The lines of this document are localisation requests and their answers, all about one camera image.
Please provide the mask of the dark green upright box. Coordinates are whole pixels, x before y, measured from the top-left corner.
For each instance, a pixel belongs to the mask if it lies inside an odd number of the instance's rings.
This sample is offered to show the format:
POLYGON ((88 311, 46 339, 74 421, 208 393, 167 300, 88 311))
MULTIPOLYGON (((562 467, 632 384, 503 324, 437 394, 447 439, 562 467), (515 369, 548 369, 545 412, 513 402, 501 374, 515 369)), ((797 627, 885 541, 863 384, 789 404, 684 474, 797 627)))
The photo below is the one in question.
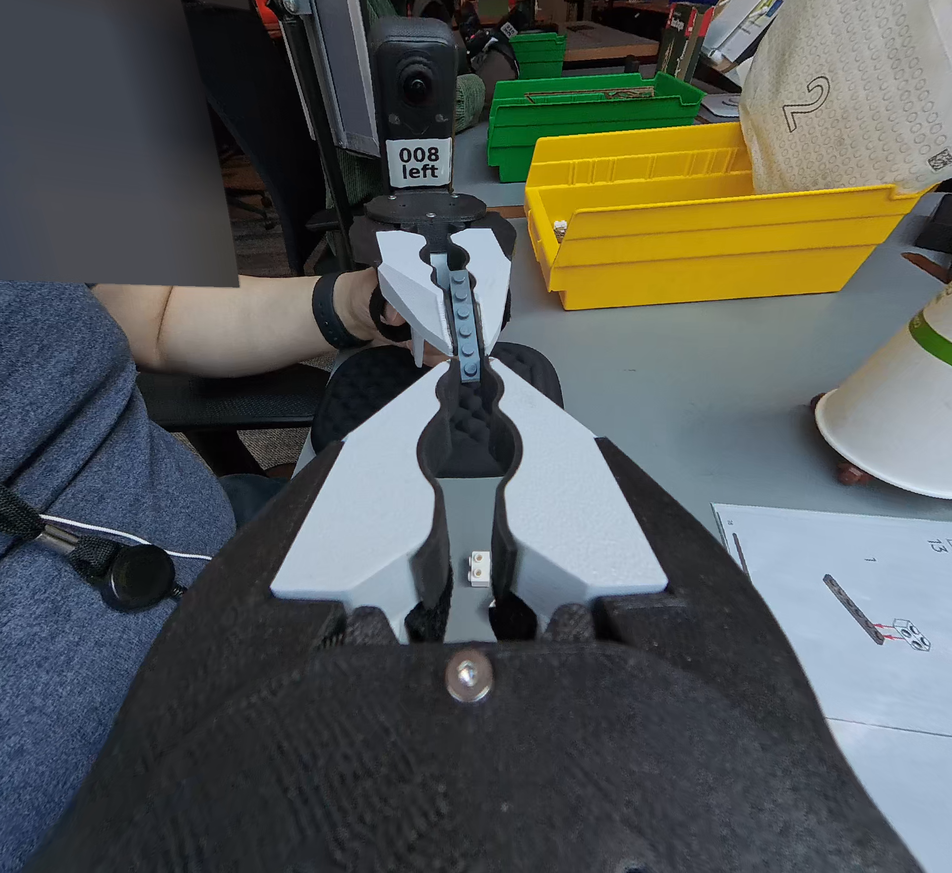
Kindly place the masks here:
POLYGON ((715 10, 715 6, 704 4, 670 4, 660 39, 657 73, 691 83, 715 10))

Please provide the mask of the person's left forearm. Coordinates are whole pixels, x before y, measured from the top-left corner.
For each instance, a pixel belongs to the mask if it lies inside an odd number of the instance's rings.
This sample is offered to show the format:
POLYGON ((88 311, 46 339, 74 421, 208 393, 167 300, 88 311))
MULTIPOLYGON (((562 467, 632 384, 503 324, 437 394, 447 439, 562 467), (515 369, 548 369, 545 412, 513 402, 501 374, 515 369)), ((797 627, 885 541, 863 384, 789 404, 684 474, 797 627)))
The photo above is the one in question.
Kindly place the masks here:
POLYGON ((333 354, 312 313, 312 277, 241 276, 236 288, 98 284, 141 370, 234 378, 333 354))

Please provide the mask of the white lego instruction booklet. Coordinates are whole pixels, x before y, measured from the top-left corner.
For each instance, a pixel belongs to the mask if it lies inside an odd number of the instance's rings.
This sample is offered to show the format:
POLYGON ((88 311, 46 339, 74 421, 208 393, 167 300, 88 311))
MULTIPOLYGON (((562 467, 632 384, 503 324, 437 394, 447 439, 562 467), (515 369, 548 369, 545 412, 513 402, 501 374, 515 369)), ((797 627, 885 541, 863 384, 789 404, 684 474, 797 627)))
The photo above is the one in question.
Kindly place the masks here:
POLYGON ((712 505, 866 792, 951 870, 951 524, 712 505))

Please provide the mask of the black wristband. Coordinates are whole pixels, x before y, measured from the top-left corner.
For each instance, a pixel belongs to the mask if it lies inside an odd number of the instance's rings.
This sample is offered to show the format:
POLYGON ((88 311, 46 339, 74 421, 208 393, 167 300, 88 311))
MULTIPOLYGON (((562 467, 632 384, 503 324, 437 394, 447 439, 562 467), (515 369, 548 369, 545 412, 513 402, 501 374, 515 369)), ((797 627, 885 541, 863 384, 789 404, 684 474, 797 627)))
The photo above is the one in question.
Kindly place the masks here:
POLYGON ((352 334, 334 305, 334 290, 343 272, 327 272, 316 281, 311 306, 318 330, 327 343, 337 350, 358 349, 370 344, 352 334))

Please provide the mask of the white printed leaflet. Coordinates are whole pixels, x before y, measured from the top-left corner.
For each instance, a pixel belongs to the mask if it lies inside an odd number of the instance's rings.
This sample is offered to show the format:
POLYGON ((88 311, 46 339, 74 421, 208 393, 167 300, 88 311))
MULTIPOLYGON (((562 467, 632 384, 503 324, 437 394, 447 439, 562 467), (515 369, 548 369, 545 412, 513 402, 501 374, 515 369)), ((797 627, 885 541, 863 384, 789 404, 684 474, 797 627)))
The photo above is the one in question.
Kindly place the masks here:
POLYGON ((782 0, 720 0, 703 41, 703 56, 720 72, 733 68, 759 40, 781 4, 782 0))

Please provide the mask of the white patterned paper bag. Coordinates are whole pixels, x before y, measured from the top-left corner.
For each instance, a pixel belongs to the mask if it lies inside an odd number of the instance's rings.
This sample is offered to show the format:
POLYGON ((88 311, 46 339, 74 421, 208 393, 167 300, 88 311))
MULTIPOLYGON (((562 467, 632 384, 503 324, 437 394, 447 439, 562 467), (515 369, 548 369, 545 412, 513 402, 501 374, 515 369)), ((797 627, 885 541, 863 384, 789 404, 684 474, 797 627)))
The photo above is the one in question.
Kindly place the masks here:
POLYGON ((744 83, 755 192, 951 176, 951 0, 784 0, 744 83))

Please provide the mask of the person's left hand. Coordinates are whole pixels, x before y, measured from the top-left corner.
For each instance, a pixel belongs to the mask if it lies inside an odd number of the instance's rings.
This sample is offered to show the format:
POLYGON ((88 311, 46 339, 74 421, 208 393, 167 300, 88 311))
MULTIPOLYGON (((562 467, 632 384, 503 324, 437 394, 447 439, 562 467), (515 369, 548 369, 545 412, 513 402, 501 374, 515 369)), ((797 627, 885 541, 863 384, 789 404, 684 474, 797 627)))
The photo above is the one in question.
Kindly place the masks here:
MULTIPOLYGON (((405 350, 412 351, 412 342, 388 341, 376 328, 370 316, 370 299, 378 287, 378 277, 375 268, 367 268, 358 272, 345 272, 338 278, 333 293, 334 307, 339 318, 355 338, 370 346, 383 347, 394 344, 405 350)), ((401 327, 406 323, 404 318, 392 306, 385 308, 382 323, 393 327, 401 327)), ((433 367, 448 360, 447 356, 439 352, 430 343, 424 342, 422 364, 433 367)))

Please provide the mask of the long grey lego plate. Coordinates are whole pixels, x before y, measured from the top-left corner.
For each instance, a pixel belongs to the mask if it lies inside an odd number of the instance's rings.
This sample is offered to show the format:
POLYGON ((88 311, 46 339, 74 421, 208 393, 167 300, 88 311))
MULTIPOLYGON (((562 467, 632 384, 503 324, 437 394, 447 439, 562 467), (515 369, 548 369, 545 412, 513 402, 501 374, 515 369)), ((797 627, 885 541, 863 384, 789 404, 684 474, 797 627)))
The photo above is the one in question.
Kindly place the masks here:
POLYGON ((482 378, 482 344, 479 313, 467 269, 447 272, 445 301, 460 382, 476 388, 482 378))

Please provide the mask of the black metal pole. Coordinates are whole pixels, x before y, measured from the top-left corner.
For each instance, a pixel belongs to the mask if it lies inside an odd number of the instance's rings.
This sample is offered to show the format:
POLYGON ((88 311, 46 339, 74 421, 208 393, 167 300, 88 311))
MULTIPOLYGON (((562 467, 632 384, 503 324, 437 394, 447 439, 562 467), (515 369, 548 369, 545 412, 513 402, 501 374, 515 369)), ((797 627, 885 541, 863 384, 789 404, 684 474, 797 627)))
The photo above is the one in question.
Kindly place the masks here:
POLYGON ((311 0, 268 0, 268 6, 279 19, 299 87, 303 110, 311 135, 317 143, 324 177, 332 196, 333 210, 324 213, 318 218, 318 222, 328 228, 336 226, 338 238, 333 248, 337 267, 341 271, 352 272, 356 268, 350 238, 353 211, 327 116, 310 35, 307 31, 308 27, 313 26, 312 2, 311 0))

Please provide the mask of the small green plastic bin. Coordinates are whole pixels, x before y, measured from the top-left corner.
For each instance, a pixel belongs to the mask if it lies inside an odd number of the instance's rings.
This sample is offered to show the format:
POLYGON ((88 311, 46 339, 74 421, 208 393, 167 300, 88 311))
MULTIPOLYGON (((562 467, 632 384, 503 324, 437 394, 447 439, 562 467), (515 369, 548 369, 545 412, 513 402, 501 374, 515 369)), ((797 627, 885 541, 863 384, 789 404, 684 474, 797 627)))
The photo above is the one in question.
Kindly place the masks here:
POLYGON ((509 44, 518 80, 559 78, 565 61, 566 35, 554 32, 515 34, 509 44))

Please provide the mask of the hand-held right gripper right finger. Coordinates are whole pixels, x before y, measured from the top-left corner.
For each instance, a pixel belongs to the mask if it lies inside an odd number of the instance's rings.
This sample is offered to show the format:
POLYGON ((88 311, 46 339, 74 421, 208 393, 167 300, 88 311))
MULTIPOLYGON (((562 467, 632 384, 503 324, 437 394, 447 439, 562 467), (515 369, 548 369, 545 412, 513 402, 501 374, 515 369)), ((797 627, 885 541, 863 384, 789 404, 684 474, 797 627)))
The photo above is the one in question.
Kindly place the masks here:
POLYGON ((596 436, 492 358, 491 448, 509 459, 491 539, 498 634, 533 634, 563 605, 655 595, 668 577, 596 436))

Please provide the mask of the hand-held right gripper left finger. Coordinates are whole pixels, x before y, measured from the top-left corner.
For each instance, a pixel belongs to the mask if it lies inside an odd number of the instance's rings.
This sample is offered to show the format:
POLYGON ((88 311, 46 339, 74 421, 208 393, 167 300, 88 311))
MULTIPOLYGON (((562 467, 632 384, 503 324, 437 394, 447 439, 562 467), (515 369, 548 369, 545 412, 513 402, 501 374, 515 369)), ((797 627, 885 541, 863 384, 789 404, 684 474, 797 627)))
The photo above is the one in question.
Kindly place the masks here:
POLYGON ((318 459, 330 469, 270 589, 380 609, 399 641, 443 641, 453 590, 437 481, 456 362, 433 367, 318 459))

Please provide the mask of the person's blue shirt torso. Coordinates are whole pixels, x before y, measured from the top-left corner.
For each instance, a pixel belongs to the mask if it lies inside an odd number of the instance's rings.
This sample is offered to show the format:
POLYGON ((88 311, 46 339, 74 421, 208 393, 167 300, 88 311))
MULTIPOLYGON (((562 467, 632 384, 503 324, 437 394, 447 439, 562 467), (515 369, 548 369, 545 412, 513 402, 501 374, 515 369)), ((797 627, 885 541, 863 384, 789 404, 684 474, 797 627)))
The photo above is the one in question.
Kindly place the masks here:
MULTIPOLYGON (((1 284, 1 478, 41 513, 212 557, 232 506, 154 424, 124 332, 84 285, 1 284)), ((58 554, 2 536, 1 869, 19 871, 105 743, 171 601, 107 607, 58 554)))

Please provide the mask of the large green plastic bin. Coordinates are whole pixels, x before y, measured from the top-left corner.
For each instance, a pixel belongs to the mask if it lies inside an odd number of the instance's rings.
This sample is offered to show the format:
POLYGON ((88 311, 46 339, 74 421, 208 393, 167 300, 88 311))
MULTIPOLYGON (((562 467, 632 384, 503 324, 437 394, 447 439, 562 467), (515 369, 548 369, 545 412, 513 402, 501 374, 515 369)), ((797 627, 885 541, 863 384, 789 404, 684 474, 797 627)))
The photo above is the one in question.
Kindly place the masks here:
POLYGON ((502 81, 490 108, 487 165, 502 182, 525 181, 540 138, 690 125, 705 96, 666 73, 502 81))

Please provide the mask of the white paper cup green band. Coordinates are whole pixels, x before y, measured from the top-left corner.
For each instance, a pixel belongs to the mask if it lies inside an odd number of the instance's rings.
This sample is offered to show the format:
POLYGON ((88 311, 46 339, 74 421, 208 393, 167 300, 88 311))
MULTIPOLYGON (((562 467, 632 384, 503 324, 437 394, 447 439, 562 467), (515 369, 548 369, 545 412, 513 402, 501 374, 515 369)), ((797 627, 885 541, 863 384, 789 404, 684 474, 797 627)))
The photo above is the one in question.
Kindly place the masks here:
POLYGON ((827 391, 817 422, 848 460, 891 486, 951 498, 951 289, 827 391))

